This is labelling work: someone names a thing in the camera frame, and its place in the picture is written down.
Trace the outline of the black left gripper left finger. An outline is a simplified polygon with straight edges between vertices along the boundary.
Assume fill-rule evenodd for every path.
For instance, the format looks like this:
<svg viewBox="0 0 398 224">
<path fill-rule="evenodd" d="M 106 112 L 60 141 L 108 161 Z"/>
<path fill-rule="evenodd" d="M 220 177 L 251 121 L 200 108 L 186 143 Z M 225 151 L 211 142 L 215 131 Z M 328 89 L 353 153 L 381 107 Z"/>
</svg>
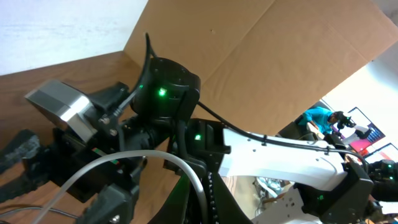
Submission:
<svg viewBox="0 0 398 224">
<path fill-rule="evenodd" d="M 182 224 L 185 220 L 190 191 L 190 179 L 184 174 L 149 224 Z"/>
</svg>

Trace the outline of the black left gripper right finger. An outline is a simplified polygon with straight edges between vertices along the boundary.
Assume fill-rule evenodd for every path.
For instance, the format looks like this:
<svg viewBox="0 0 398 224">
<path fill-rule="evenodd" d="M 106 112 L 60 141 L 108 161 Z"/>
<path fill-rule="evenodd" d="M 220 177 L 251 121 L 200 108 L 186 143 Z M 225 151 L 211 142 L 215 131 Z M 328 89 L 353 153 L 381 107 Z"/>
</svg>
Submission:
<svg viewBox="0 0 398 224">
<path fill-rule="evenodd" d="M 207 173 L 206 197 L 209 223 L 252 224 L 218 173 Z"/>
</svg>

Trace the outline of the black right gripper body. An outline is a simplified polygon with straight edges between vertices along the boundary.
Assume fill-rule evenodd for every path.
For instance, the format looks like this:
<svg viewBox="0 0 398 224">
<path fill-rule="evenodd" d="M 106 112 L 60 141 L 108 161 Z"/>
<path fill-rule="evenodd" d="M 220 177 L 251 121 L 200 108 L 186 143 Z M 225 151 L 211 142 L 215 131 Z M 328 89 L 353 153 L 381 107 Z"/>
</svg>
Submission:
<svg viewBox="0 0 398 224">
<path fill-rule="evenodd" d="M 70 130 L 53 130 L 54 142 L 24 160 L 25 171 L 50 173 L 49 182 L 62 186 L 74 173 L 90 162 L 116 152 L 149 148 L 149 127 L 137 118 L 125 121 L 120 132 L 123 137 L 95 136 L 83 143 Z M 87 202 L 94 194 L 115 186 L 118 191 L 138 197 L 139 179 L 146 160 L 142 157 L 113 159 L 83 174 L 67 193 L 78 201 Z"/>
</svg>

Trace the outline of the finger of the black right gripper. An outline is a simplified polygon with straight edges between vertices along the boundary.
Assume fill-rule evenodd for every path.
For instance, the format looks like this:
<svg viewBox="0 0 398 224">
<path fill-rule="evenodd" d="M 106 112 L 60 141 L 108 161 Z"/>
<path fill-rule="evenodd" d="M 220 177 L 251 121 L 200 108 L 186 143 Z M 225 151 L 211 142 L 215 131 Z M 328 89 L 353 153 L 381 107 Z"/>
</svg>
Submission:
<svg viewBox="0 0 398 224">
<path fill-rule="evenodd" d="M 34 157 L 40 149 L 39 137 L 31 130 L 19 131 L 12 141 L 1 150 L 1 173 L 17 164 L 23 158 Z"/>
<path fill-rule="evenodd" d="M 1 186 L 1 203 L 37 190 L 49 181 L 47 171 L 24 171 L 20 176 Z"/>
</svg>

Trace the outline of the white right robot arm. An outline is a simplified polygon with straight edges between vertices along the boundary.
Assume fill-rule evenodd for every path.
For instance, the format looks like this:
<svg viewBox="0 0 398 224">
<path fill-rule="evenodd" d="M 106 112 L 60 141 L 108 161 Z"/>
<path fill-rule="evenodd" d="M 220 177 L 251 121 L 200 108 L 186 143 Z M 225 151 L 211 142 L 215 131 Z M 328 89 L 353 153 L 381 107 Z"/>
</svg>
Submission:
<svg viewBox="0 0 398 224">
<path fill-rule="evenodd" d="M 77 223 L 129 223 L 148 157 L 164 160 L 179 180 L 152 223 L 394 222 L 397 163 L 372 164 L 331 137 L 301 141 L 253 134 L 218 114 L 193 118 L 200 78 L 147 45 L 133 88 L 116 83 L 94 93 L 49 80 L 26 95 L 54 124 L 44 146 L 28 129 L 1 151 L 1 170 L 24 172 L 1 187 L 6 202 L 53 182 L 58 193 L 39 208 L 39 222 L 65 195 L 90 206 Z M 249 219 L 223 182 L 227 176 L 288 180 L 292 187 Z"/>
</svg>

